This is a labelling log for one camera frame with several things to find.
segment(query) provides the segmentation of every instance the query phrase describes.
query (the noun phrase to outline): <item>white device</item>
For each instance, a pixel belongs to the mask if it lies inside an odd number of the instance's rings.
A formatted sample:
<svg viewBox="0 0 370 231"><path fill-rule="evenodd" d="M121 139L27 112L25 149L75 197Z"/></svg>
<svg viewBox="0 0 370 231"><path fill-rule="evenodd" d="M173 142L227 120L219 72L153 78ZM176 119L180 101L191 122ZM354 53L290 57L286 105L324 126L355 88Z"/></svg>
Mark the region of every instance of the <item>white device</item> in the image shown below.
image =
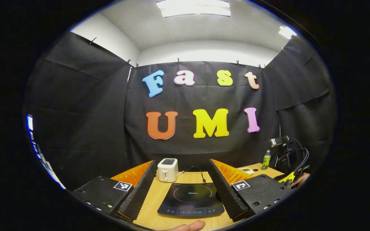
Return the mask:
<svg viewBox="0 0 370 231"><path fill-rule="evenodd" d="M250 168L238 168L238 169L250 175L254 174L254 171Z"/></svg>
<svg viewBox="0 0 370 231"><path fill-rule="evenodd" d="M178 177L178 160L165 158L158 164L158 179L162 182L174 182Z"/></svg>

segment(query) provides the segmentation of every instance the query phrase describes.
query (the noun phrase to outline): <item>hand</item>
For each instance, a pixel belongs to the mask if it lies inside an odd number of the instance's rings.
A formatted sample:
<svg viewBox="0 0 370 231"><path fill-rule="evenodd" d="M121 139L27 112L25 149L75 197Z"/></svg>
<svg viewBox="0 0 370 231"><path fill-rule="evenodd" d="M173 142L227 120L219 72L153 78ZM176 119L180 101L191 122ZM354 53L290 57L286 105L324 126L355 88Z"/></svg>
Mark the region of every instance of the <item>hand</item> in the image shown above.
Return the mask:
<svg viewBox="0 0 370 231"><path fill-rule="evenodd" d="M289 186L289 188L291 189L291 188L292 188L292 186L294 186L294 185L296 185L296 184L298 184L298 187L300 187L300 186L305 182L305 180L307 180L307 179L308 179L308 177L309 177L310 175L311 175L311 174L307 174L307 173L302 174L302 176L301 176L298 180L296 180L296 181L295 181L295 183L291 184L291 186Z"/></svg>
<svg viewBox="0 0 370 231"><path fill-rule="evenodd" d="M179 225L178 227L162 230L162 231L199 231L205 226L203 221L195 221L190 225Z"/></svg>

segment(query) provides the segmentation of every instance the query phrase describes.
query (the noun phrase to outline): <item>blue letter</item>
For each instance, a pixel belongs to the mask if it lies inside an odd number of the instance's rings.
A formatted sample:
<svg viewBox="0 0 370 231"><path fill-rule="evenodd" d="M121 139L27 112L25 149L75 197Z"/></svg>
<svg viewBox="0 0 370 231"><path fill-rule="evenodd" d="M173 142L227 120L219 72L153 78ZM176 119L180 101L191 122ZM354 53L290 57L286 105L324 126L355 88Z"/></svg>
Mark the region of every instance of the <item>blue letter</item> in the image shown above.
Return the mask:
<svg viewBox="0 0 370 231"><path fill-rule="evenodd" d="M150 97L154 97L162 92L163 89L158 87L157 85L157 84L159 84L160 86L163 85L162 78L160 77L161 75L164 75L163 71L158 70L142 79L142 82L145 82L146 85L148 86Z"/></svg>

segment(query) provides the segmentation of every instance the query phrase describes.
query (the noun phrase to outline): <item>white wall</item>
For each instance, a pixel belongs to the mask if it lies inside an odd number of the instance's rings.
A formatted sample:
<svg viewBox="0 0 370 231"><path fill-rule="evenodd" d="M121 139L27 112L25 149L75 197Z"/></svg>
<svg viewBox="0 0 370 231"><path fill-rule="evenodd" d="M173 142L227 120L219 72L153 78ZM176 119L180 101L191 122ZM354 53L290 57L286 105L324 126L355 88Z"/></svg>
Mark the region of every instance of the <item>white wall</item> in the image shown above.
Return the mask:
<svg viewBox="0 0 370 231"><path fill-rule="evenodd" d="M217 40L184 41L140 51L139 66L179 61L214 61L267 65L279 52L256 45Z"/></svg>
<svg viewBox="0 0 370 231"><path fill-rule="evenodd" d="M71 32L89 40L97 37L94 43L118 55L125 61L131 59L129 63L134 66L138 62L138 47L101 13L97 13L79 23L71 29Z"/></svg>

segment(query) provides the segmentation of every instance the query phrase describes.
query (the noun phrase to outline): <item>black curtain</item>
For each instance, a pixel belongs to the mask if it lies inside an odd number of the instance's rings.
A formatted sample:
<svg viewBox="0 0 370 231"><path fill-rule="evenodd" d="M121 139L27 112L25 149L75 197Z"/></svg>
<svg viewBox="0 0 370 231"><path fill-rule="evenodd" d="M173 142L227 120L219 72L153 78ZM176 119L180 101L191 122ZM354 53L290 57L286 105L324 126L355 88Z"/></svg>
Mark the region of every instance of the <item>black curtain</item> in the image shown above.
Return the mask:
<svg viewBox="0 0 370 231"><path fill-rule="evenodd" d="M337 119L334 86L326 66L307 41L292 36L264 70L272 86L281 135L310 152L313 172L328 154Z"/></svg>
<svg viewBox="0 0 370 231"><path fill-rule="evenodd" d="M149 97L149 90L142 79L162 70L163 91ZM194 85L178 85L173 79L180 70L194 73ZM221 86L217 71L229 70L233 83ZM259 89L253 89L247 72L257 76ZM206 171L209 158L234 167L262 162L269 139L279 136L279 119L275 109L271 84L258 67L221 62L180 62L153 64L133 68L128 81L125 103L125 129L128 159L132 166L145 161L177 158L179 170L196 165ZM254 107L260 130L248 133L248 117L245 108ZM194 138L196 117L192 112L205 109L213 118L219 108L228 109L227 129L229 136ZM175 134L166 140L156 140L147 133L147 117L150 111L161 113L159 131L167 129L166 111L176 111Z"/></svg>
<svg viewBox="0 0 370 231"><path fill-rule="evenodd" d="M123 114L130 67L72 32L36 64L23 116L33 116L35 143L67 189L129 169Z"/></svg>

